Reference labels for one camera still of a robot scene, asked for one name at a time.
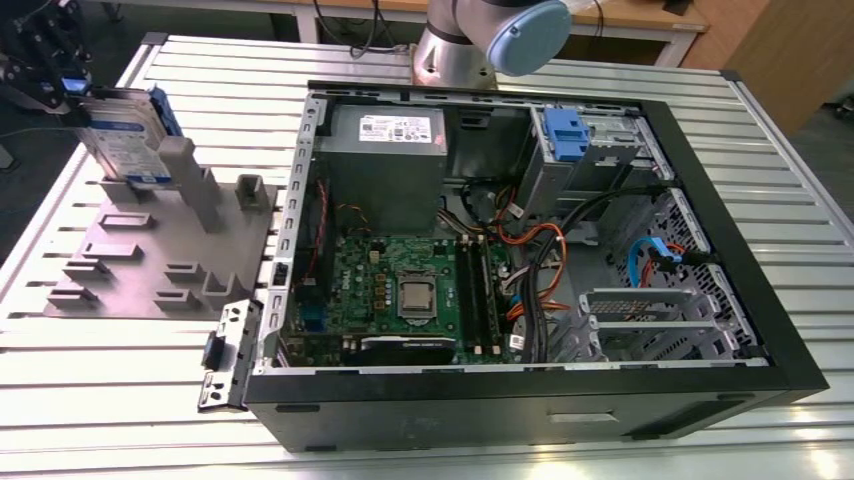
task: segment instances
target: metal bracket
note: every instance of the metal bracket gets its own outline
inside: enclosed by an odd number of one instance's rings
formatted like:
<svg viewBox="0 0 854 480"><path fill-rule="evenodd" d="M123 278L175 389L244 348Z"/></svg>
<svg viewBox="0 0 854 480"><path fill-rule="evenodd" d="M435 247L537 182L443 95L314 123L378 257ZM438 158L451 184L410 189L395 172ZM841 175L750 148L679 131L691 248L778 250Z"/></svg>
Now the metal bracket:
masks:
<svg viewBox="0 0 854 480"><path fill-rule="evenodd" d="M244 412L243 393L252 368L252 351L264 306L255 300L230 303L223 308L219 327L204 346L202 366L207 369L199 413Z"/></svg>

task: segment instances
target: white label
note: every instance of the white label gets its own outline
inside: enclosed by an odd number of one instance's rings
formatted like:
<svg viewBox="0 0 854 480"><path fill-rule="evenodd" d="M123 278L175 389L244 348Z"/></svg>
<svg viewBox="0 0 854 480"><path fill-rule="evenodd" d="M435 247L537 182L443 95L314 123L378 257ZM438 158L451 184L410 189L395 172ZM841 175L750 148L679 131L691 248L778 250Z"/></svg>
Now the white label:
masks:
<svg viewBox="0 0 854 480"><path fill-rule="evenodd" d="M359 120L359 141L431 143L430 117L366 115Z"/></svg>
<svg viewBox="0 0 854 480"><path fill-rule="evenodd" d="M514 202L510 202L510 204L507 205L507 211L517 218L522 218L522 215L525 215L525 210L522 210L522 207Z"/></svg>
<svg viewBox="0 0 854 480"><path fill-rule="evenodd" d="M522 350L525 348L525 337L522 335L510 336L510 349Z"/></svg>
<svg viewBox="0 0 854 480"><path fill-rule="evenodd" d="M132 182L168 183L170 171L158 152L146 144L144 127L138 123L92 123L95 143L116 173Z"/></svg>

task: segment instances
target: aluminum workbench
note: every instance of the aluminum workbench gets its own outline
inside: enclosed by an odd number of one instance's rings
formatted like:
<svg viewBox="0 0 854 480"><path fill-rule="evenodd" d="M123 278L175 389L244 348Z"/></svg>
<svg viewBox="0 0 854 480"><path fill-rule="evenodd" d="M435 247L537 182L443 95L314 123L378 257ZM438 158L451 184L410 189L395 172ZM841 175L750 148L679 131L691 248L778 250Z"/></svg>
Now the aluminum workbench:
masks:
<svg viewBox="0 0 854 480"><path fill-rule="evenodd" d="M119 84L156 82L170 93L199 163L220 181L258 173L284 186L310 78L406 83L408 56L354 62L334 46L174 36L140 47ZM104 199L100 169L79 148L0 270L0 472L158 480L854 477L854 228L743 85L717 72L555 61L501 78L501 88L670 104L830 390L675 441L290 454L251 414L196 414L214 322L42 316Z"/></svg>

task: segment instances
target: table leg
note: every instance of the table leg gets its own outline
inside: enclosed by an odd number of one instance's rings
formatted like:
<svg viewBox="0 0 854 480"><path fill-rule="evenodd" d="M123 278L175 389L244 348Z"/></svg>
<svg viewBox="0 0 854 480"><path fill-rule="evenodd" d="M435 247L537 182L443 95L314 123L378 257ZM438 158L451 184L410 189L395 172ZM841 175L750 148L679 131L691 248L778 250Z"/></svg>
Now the table leg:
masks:
<svg viewBox="0 0 854 480"><path fill-rule="evenodd" d="M673 32L670 42L665 45L662 53L655 60L655 66L678 67L685 55L689 53L695 38L695 32Z"/></svg>
<svg viewBox="0 0 854 480"><path fill-rule="evenodd" d="M320 43L318 31L316 12L312 6L294 5L296 27L299 29L299 41L302 43Z"/></svg>

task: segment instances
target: gray robot arm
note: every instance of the gray robot arm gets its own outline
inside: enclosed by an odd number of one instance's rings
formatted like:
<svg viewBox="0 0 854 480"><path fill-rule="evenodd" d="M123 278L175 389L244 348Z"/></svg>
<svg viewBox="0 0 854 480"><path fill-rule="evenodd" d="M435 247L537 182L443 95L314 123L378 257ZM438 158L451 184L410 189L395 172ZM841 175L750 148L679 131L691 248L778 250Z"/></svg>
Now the gray robot arm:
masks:
<svg viewBox="0 0 854 480"><path fill-rule="evenodd" d="M559 0L431 0L415 52L416 83L491 88L495 71L527 75L561 50L570 24Z"/></svg>

